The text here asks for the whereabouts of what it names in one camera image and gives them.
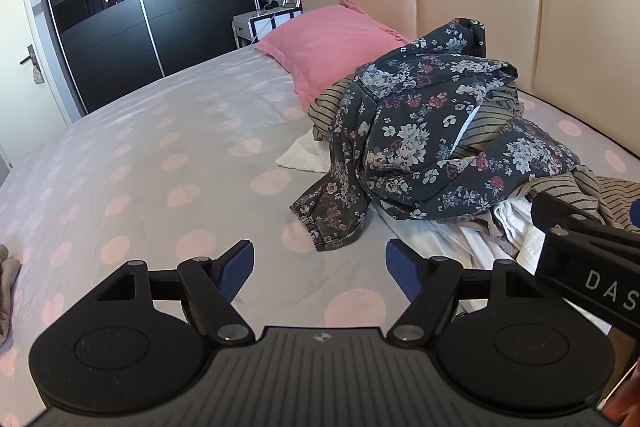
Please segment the black robotic device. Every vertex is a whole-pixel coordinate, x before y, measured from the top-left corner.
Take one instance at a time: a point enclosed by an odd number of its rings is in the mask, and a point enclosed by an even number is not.
[[[175,270],[129,261],[33,344],[47,410],[31,425],[610,426],[594,406],[612,346],[562,297],[638,337],[640,241],[544,194],[532,216],[548,230],[535,277],[390,241],[386,265],[410,305],[386,338],[266,327],[256,341],[230,304],[254,266],[249,241]],[[454,318],[460,300],[482,298]],[[189,324],[153,299],[181,301]]]

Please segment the floral shirt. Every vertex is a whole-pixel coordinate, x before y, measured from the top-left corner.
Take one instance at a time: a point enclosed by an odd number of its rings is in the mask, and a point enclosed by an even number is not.
[[[355,241],[371,200],[394,219],[477,214],[579,163],[517,117],[477,156],[450,158],[487,94],[518,76],[484,57],[482,23],[454,19],[356,70],[328,133],[331,169],[291,205],[317,250]]]

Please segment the polka dot bed sheet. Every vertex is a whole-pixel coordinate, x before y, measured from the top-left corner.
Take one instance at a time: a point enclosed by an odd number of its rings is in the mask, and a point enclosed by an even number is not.
[[[521,99],[597,174],[640,181],[640,161],[610,140]],[[14,169],[0,241],[23,266],[0,347],[0,423],[23,426],[44,407],[28,369],[38,334],[130,259],[170,269],[250,239],[255,269],[234,306],[257,336],[270,324],[386,331],[407,306],[385,268],[391,229],[370,212],[356,243],[318,253],[289,210],[321,175],[274,162],[309,128],[290,75],[243,48],[92,113]],[[182,318],[178,303],[156,307]]]

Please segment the door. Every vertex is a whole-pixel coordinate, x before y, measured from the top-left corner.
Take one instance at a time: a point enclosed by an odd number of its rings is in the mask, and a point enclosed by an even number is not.
[[[0,0],[0,147],[9,166],[66,129],[47,79],[36,78],[33,61],[24,61],[29,47],[24,0]]]

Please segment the white nightstand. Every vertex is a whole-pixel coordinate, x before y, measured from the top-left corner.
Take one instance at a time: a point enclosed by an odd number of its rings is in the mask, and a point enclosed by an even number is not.
[[[273,10],[258,10],[234,17],[232,27],[238,49],[259,41],[271,30],[302,13],[296,6],[279,6]]]

